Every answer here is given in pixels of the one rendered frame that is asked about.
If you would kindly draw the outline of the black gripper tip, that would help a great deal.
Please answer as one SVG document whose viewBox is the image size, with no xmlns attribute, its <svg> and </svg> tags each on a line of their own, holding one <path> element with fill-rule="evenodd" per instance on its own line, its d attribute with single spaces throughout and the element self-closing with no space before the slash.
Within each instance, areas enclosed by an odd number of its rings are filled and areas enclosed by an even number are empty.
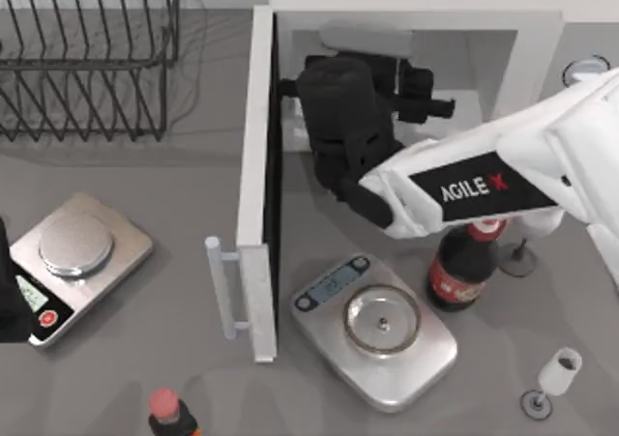
<svg viewBox="0 0 619 436">
<path fill-rule="evenodd" d="M 33 328 L 32 310 L 21 295 L 4 220 L 0 217 L 0 343 L 25 343 Z"/>
</svg>

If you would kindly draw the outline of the silver scale with black panel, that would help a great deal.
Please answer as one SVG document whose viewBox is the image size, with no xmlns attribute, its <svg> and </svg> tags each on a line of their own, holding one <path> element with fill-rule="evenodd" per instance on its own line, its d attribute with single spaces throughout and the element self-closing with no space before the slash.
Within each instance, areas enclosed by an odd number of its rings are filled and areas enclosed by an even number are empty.
<svg viewBox="0 0 619 436">
<path fill-rule="evenodd" d="M 28 342 L 44 349 L 151 253 L 130 219 L 77 192 L 11 243 L 17 283 L 35 316 Z"/>
</svg>

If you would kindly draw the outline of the silver scale with round plate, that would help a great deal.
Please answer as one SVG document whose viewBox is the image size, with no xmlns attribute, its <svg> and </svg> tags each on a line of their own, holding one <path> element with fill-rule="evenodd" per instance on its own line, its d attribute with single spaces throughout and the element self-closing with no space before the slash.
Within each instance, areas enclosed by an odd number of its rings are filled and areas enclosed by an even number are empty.
<svg viewBox="0 0 619 436">
<path fill-rule="evenodd" d="M 355 253 L 298 288 L 290 313 L 323 360 L 365 402 L 396 413 L 457 359 L 445 323 L 388 265 Z"/>
</svg>

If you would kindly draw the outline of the dark bottle with red label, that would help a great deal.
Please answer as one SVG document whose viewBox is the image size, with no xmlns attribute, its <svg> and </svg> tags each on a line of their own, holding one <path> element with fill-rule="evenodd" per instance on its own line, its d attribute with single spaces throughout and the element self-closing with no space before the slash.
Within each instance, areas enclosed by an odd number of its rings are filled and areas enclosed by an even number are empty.
<svg viewBox="0 0 619 436">
<path fill-rule="evenodd" d="M 444 311 L 474 304 L 498 267 L 498 239 L 505 219 L 477 220 L 451 227 L 444 235 L 427 273 L 427 294 Z"/>
</svg>

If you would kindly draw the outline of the wine glass with dark base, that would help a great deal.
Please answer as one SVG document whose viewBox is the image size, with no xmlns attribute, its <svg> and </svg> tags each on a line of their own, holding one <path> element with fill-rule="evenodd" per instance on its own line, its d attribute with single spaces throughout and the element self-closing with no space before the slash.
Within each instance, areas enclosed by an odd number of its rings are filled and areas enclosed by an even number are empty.
<svg viewBox="0 0 619 436">
<path fill-rule="evenodd" d="M 511 224 L 519 230 L 521 239 L 499 247 L 498 268 L 508 276 L 531 275 L 537 267 L 538 259 L 527 244 L 531 239 L 543 238 L 554 232 L 564 215 L 561 209 L 549 209 L 513 218 Z"/>
</svg>

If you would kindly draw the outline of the white cabinet door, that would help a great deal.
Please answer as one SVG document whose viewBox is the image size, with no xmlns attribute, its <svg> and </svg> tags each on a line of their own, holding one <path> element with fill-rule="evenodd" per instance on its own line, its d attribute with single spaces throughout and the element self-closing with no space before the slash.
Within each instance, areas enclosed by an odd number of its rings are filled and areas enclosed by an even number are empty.
<svg viewBox="0 0 619 436">
<path fill-rule="evenodd" d="M 276 34 L 273 10 L 268 6 L 254 7 L 236 249 L 240 257 L 239 270 L 251 350 L 256 363 L 272 363 L 278 354 L 270 245 L 265 240 L 268 136 Z"/>
</svg>

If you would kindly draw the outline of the wine glass with dark drink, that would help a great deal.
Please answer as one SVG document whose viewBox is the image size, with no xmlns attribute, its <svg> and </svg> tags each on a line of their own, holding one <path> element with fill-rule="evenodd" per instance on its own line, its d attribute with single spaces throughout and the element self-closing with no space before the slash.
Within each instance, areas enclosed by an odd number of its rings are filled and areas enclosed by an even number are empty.
<svg viewBox="0 0 619 436">
<path fill-rule="evenodd" d="M 557 350 L 541 368 L 537 388 L 520 398 L 522 412 L 533 421 L 546 421 L 553 413 L 551 399 L 564 395 L 582 368 L 583 359 L 573 348 Z"/>
</svg>

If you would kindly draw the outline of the dark bottle with pink cap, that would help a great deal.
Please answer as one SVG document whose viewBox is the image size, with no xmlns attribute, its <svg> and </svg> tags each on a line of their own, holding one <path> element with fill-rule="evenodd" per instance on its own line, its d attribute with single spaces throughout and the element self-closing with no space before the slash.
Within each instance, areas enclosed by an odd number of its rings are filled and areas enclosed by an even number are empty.
<svg viewBox="0 0 619 436">
<path fill-rule="evenodd" d="M 148 423 L 153 436 L 203 436 L 189 407 L 172 389 L 152 392 L 149 411 Z"/>
</svg>

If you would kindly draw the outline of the white cabinet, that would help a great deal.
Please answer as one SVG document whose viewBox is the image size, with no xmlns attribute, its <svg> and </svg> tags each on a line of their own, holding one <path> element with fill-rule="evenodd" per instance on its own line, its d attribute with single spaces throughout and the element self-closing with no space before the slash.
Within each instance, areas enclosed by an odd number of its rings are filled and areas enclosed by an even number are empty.
<svg viewBox="0 0 619 436">
<path fill-rule="evenodd" d="M 434 95 L 456 101 L 453 118 L 395 123 L 410 144 L 465 131 L 521 110 L 541 94 L 563 30 L 557 12 L 279 11 L 280 75 L 294 78 L 309 55 L 331 55 L 321 33 L 341 39 L 348 28 L 406 55 L 434 73 Z"/>
</svg>

